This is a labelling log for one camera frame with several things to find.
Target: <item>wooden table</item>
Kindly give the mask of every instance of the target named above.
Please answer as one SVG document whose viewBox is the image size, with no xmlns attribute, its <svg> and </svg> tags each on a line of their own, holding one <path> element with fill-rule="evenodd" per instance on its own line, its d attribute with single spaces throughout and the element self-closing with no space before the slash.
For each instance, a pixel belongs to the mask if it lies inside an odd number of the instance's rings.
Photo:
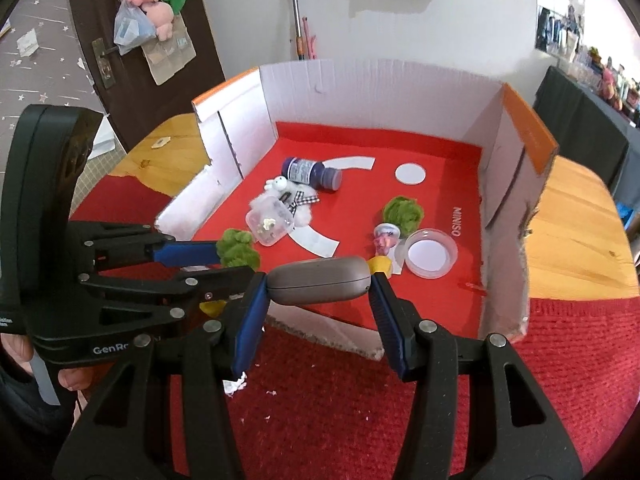
<svg viewBox="0 0 640 480">
<path fill-rule="evenodd" d="M 151 145 L 171 137 L 162 148 Z M 115 170 L 175 196 L 209 163 L 195 116 L 158 126 Z M 529 295 L 556 300 L 606 300 L 639 295 L 631 250 L 616 207 L 592 171 L 559 156 L 529 225 Z"/>
</svg>

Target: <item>white circle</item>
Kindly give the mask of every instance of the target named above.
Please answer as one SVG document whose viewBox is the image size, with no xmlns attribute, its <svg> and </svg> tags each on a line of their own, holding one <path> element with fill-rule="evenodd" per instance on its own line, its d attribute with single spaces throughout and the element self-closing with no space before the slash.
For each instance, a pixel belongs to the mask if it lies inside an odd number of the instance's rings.
<svg viewBox="0 0 640 480">
<path fill-rule="evenodd" d="M 396 179 L 408 186 L 420 184 L 426 176 L 427 172 L 424 171 L 424 168 L 420 164 L 414 164 L 413 162 L 401 164 L 396 168 Z"/>
<path fill-rule="evenodd" d="M 419 240 L 409 247 L 408 257 L 416 267 L 437 272 L 447 264 L 449 252 L 436 240 Z"/>
</svg>

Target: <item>red surface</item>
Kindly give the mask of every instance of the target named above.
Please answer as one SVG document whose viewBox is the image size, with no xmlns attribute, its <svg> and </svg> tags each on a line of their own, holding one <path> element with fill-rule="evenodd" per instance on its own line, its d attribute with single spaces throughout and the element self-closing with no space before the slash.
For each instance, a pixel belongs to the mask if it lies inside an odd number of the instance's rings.
<svg viewBox="0 0 640 480">
<path fill-rule="evenodd" d="M 320 192 L 320 203 L 312 206 L 311 226 L 320 234 L 339 240 L 334 256 L 374 256 L 373 228 L 382 222 L 382 208 L 397 195 L 417 199 L 424 208 L 421 227 L 451 231 L 453 209 L 462 208 L 462 234 L 455 238 L 458 260 L 439 280 L 424 280 L 407 268 L 391 283 L 400 298 L 415 303 L 423 317 L 445 326 L 457 335 L 478 334 L 482 297 L 463 288 L 480 283 L 480 197 L 477 146 L 437 137 L 388 130 L 355 130 L 316 124 L 279 123 L 276 145 L 258 163 L 242 184 L 196 234 L 196 240 L 217 240 L 227 228 L 247 229 L 244 217 L 248 203 L 258 196 L 268 178 L 280 174 L 288 156 L 327 160 L 340 156 L 373 156 L 372 171 L 344 170 L 342 185 L 335 193 Z M 311 142 L 309 139 L 322 139 Z M 395 178 L 405 162 L 420 164 L 425 181 L 407 186 Z M 261 269 L 316 258 L 286 237 L 271 247 L 256 244 Z M 308 307 L 345 322 L 376 329 L 367 298 Z"/>
<path fill-rule="evenodd" d="M 107 177 L 74 218 L 150 223 L 168 202 L 133 178 Z M 153 279 L 160 273 L 146 266 L 135 275 Z M 516 349 L 558 411 L 586 470 L 610 447 L 636 405 L 639 347 L 638 298 L 531 300 L 529 333 Z M 391 478 L 413 387 L 400 383 L 384 361 L 267 327 L 255 363 L 248 386 L 228 402 L 249 480 Z M 175 465 L 186 472 L 178 388 L 172 397 Z M 458 413 L 466 412 L 468 392 L 462 387 Z M 459 417 L 454 470 L 462 468 L 466 428 Z"/>
</svg>

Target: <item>orange cardboard edge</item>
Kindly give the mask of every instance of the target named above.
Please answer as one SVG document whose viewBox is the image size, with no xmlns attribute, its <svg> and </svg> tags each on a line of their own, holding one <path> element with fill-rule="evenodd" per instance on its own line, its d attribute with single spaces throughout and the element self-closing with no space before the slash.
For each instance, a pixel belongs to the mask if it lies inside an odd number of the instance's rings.
<svg viewBox="0 0 640 480">
<path fill-rule="evenodd" d="M 255 72 L 256 70 L 258 70 L 258 67 L 251 68 L 251 69 L 247 70 L 246 72 L 242 72 L 241 74 L 233 76 L 231 79 L 228 79 L 225 82 L 220 83 L 217 86 L 214 86 L 211 90 L 207 90 L 203 94 L 200 94 L 196 98 L 193 98 L 191 103 L 193 104 L 193 106 L 201 105 L 204 101 L 209 99 L 212 95 L 217 94 L 223 88 L 226 88 L 227 86 L 231 85 L 232 83 L 235 83 L 236 81 L 241 80 L 243 77 Z"/>
<path fill-rule="evenodd" d="M 537 174 L 543 174 L 558 154 L 558 143 L 535 111 L 509 85 L 503 86 L 502 104 L 518 131 Z"/>
</svg>

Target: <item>blue gripper pad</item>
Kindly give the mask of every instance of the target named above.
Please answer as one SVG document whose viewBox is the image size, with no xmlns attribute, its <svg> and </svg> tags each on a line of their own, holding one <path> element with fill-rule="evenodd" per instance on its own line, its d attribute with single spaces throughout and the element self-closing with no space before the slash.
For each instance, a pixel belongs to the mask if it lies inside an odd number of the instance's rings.
<svg viewBox="0 0 640 480">
<path fill-rule="evenodd" d="M 231 380 L 239 379 L 254 360 L 270 301 L 267 275 L 256 272 L 244 296 L 229 302 L 220 315 L 219 319 L 225 327 L 223 338 L 229 357 L 227 372 Z"/>
<path fill-rule="evenodd" d="M 369 304 L 389 365 L 400 380 L 413 380 L 413 363 L 417 357 L 414 326 L 420 322 L 414 304 L 396 298 L 383 272 L 371 277 Z"/>
<path fill-rule="evenodd" d="M 215 242 L 167 242 L 154 251 L 154 261 L 165 267 L 191 267 L 220 263 Z"/>
</svg>

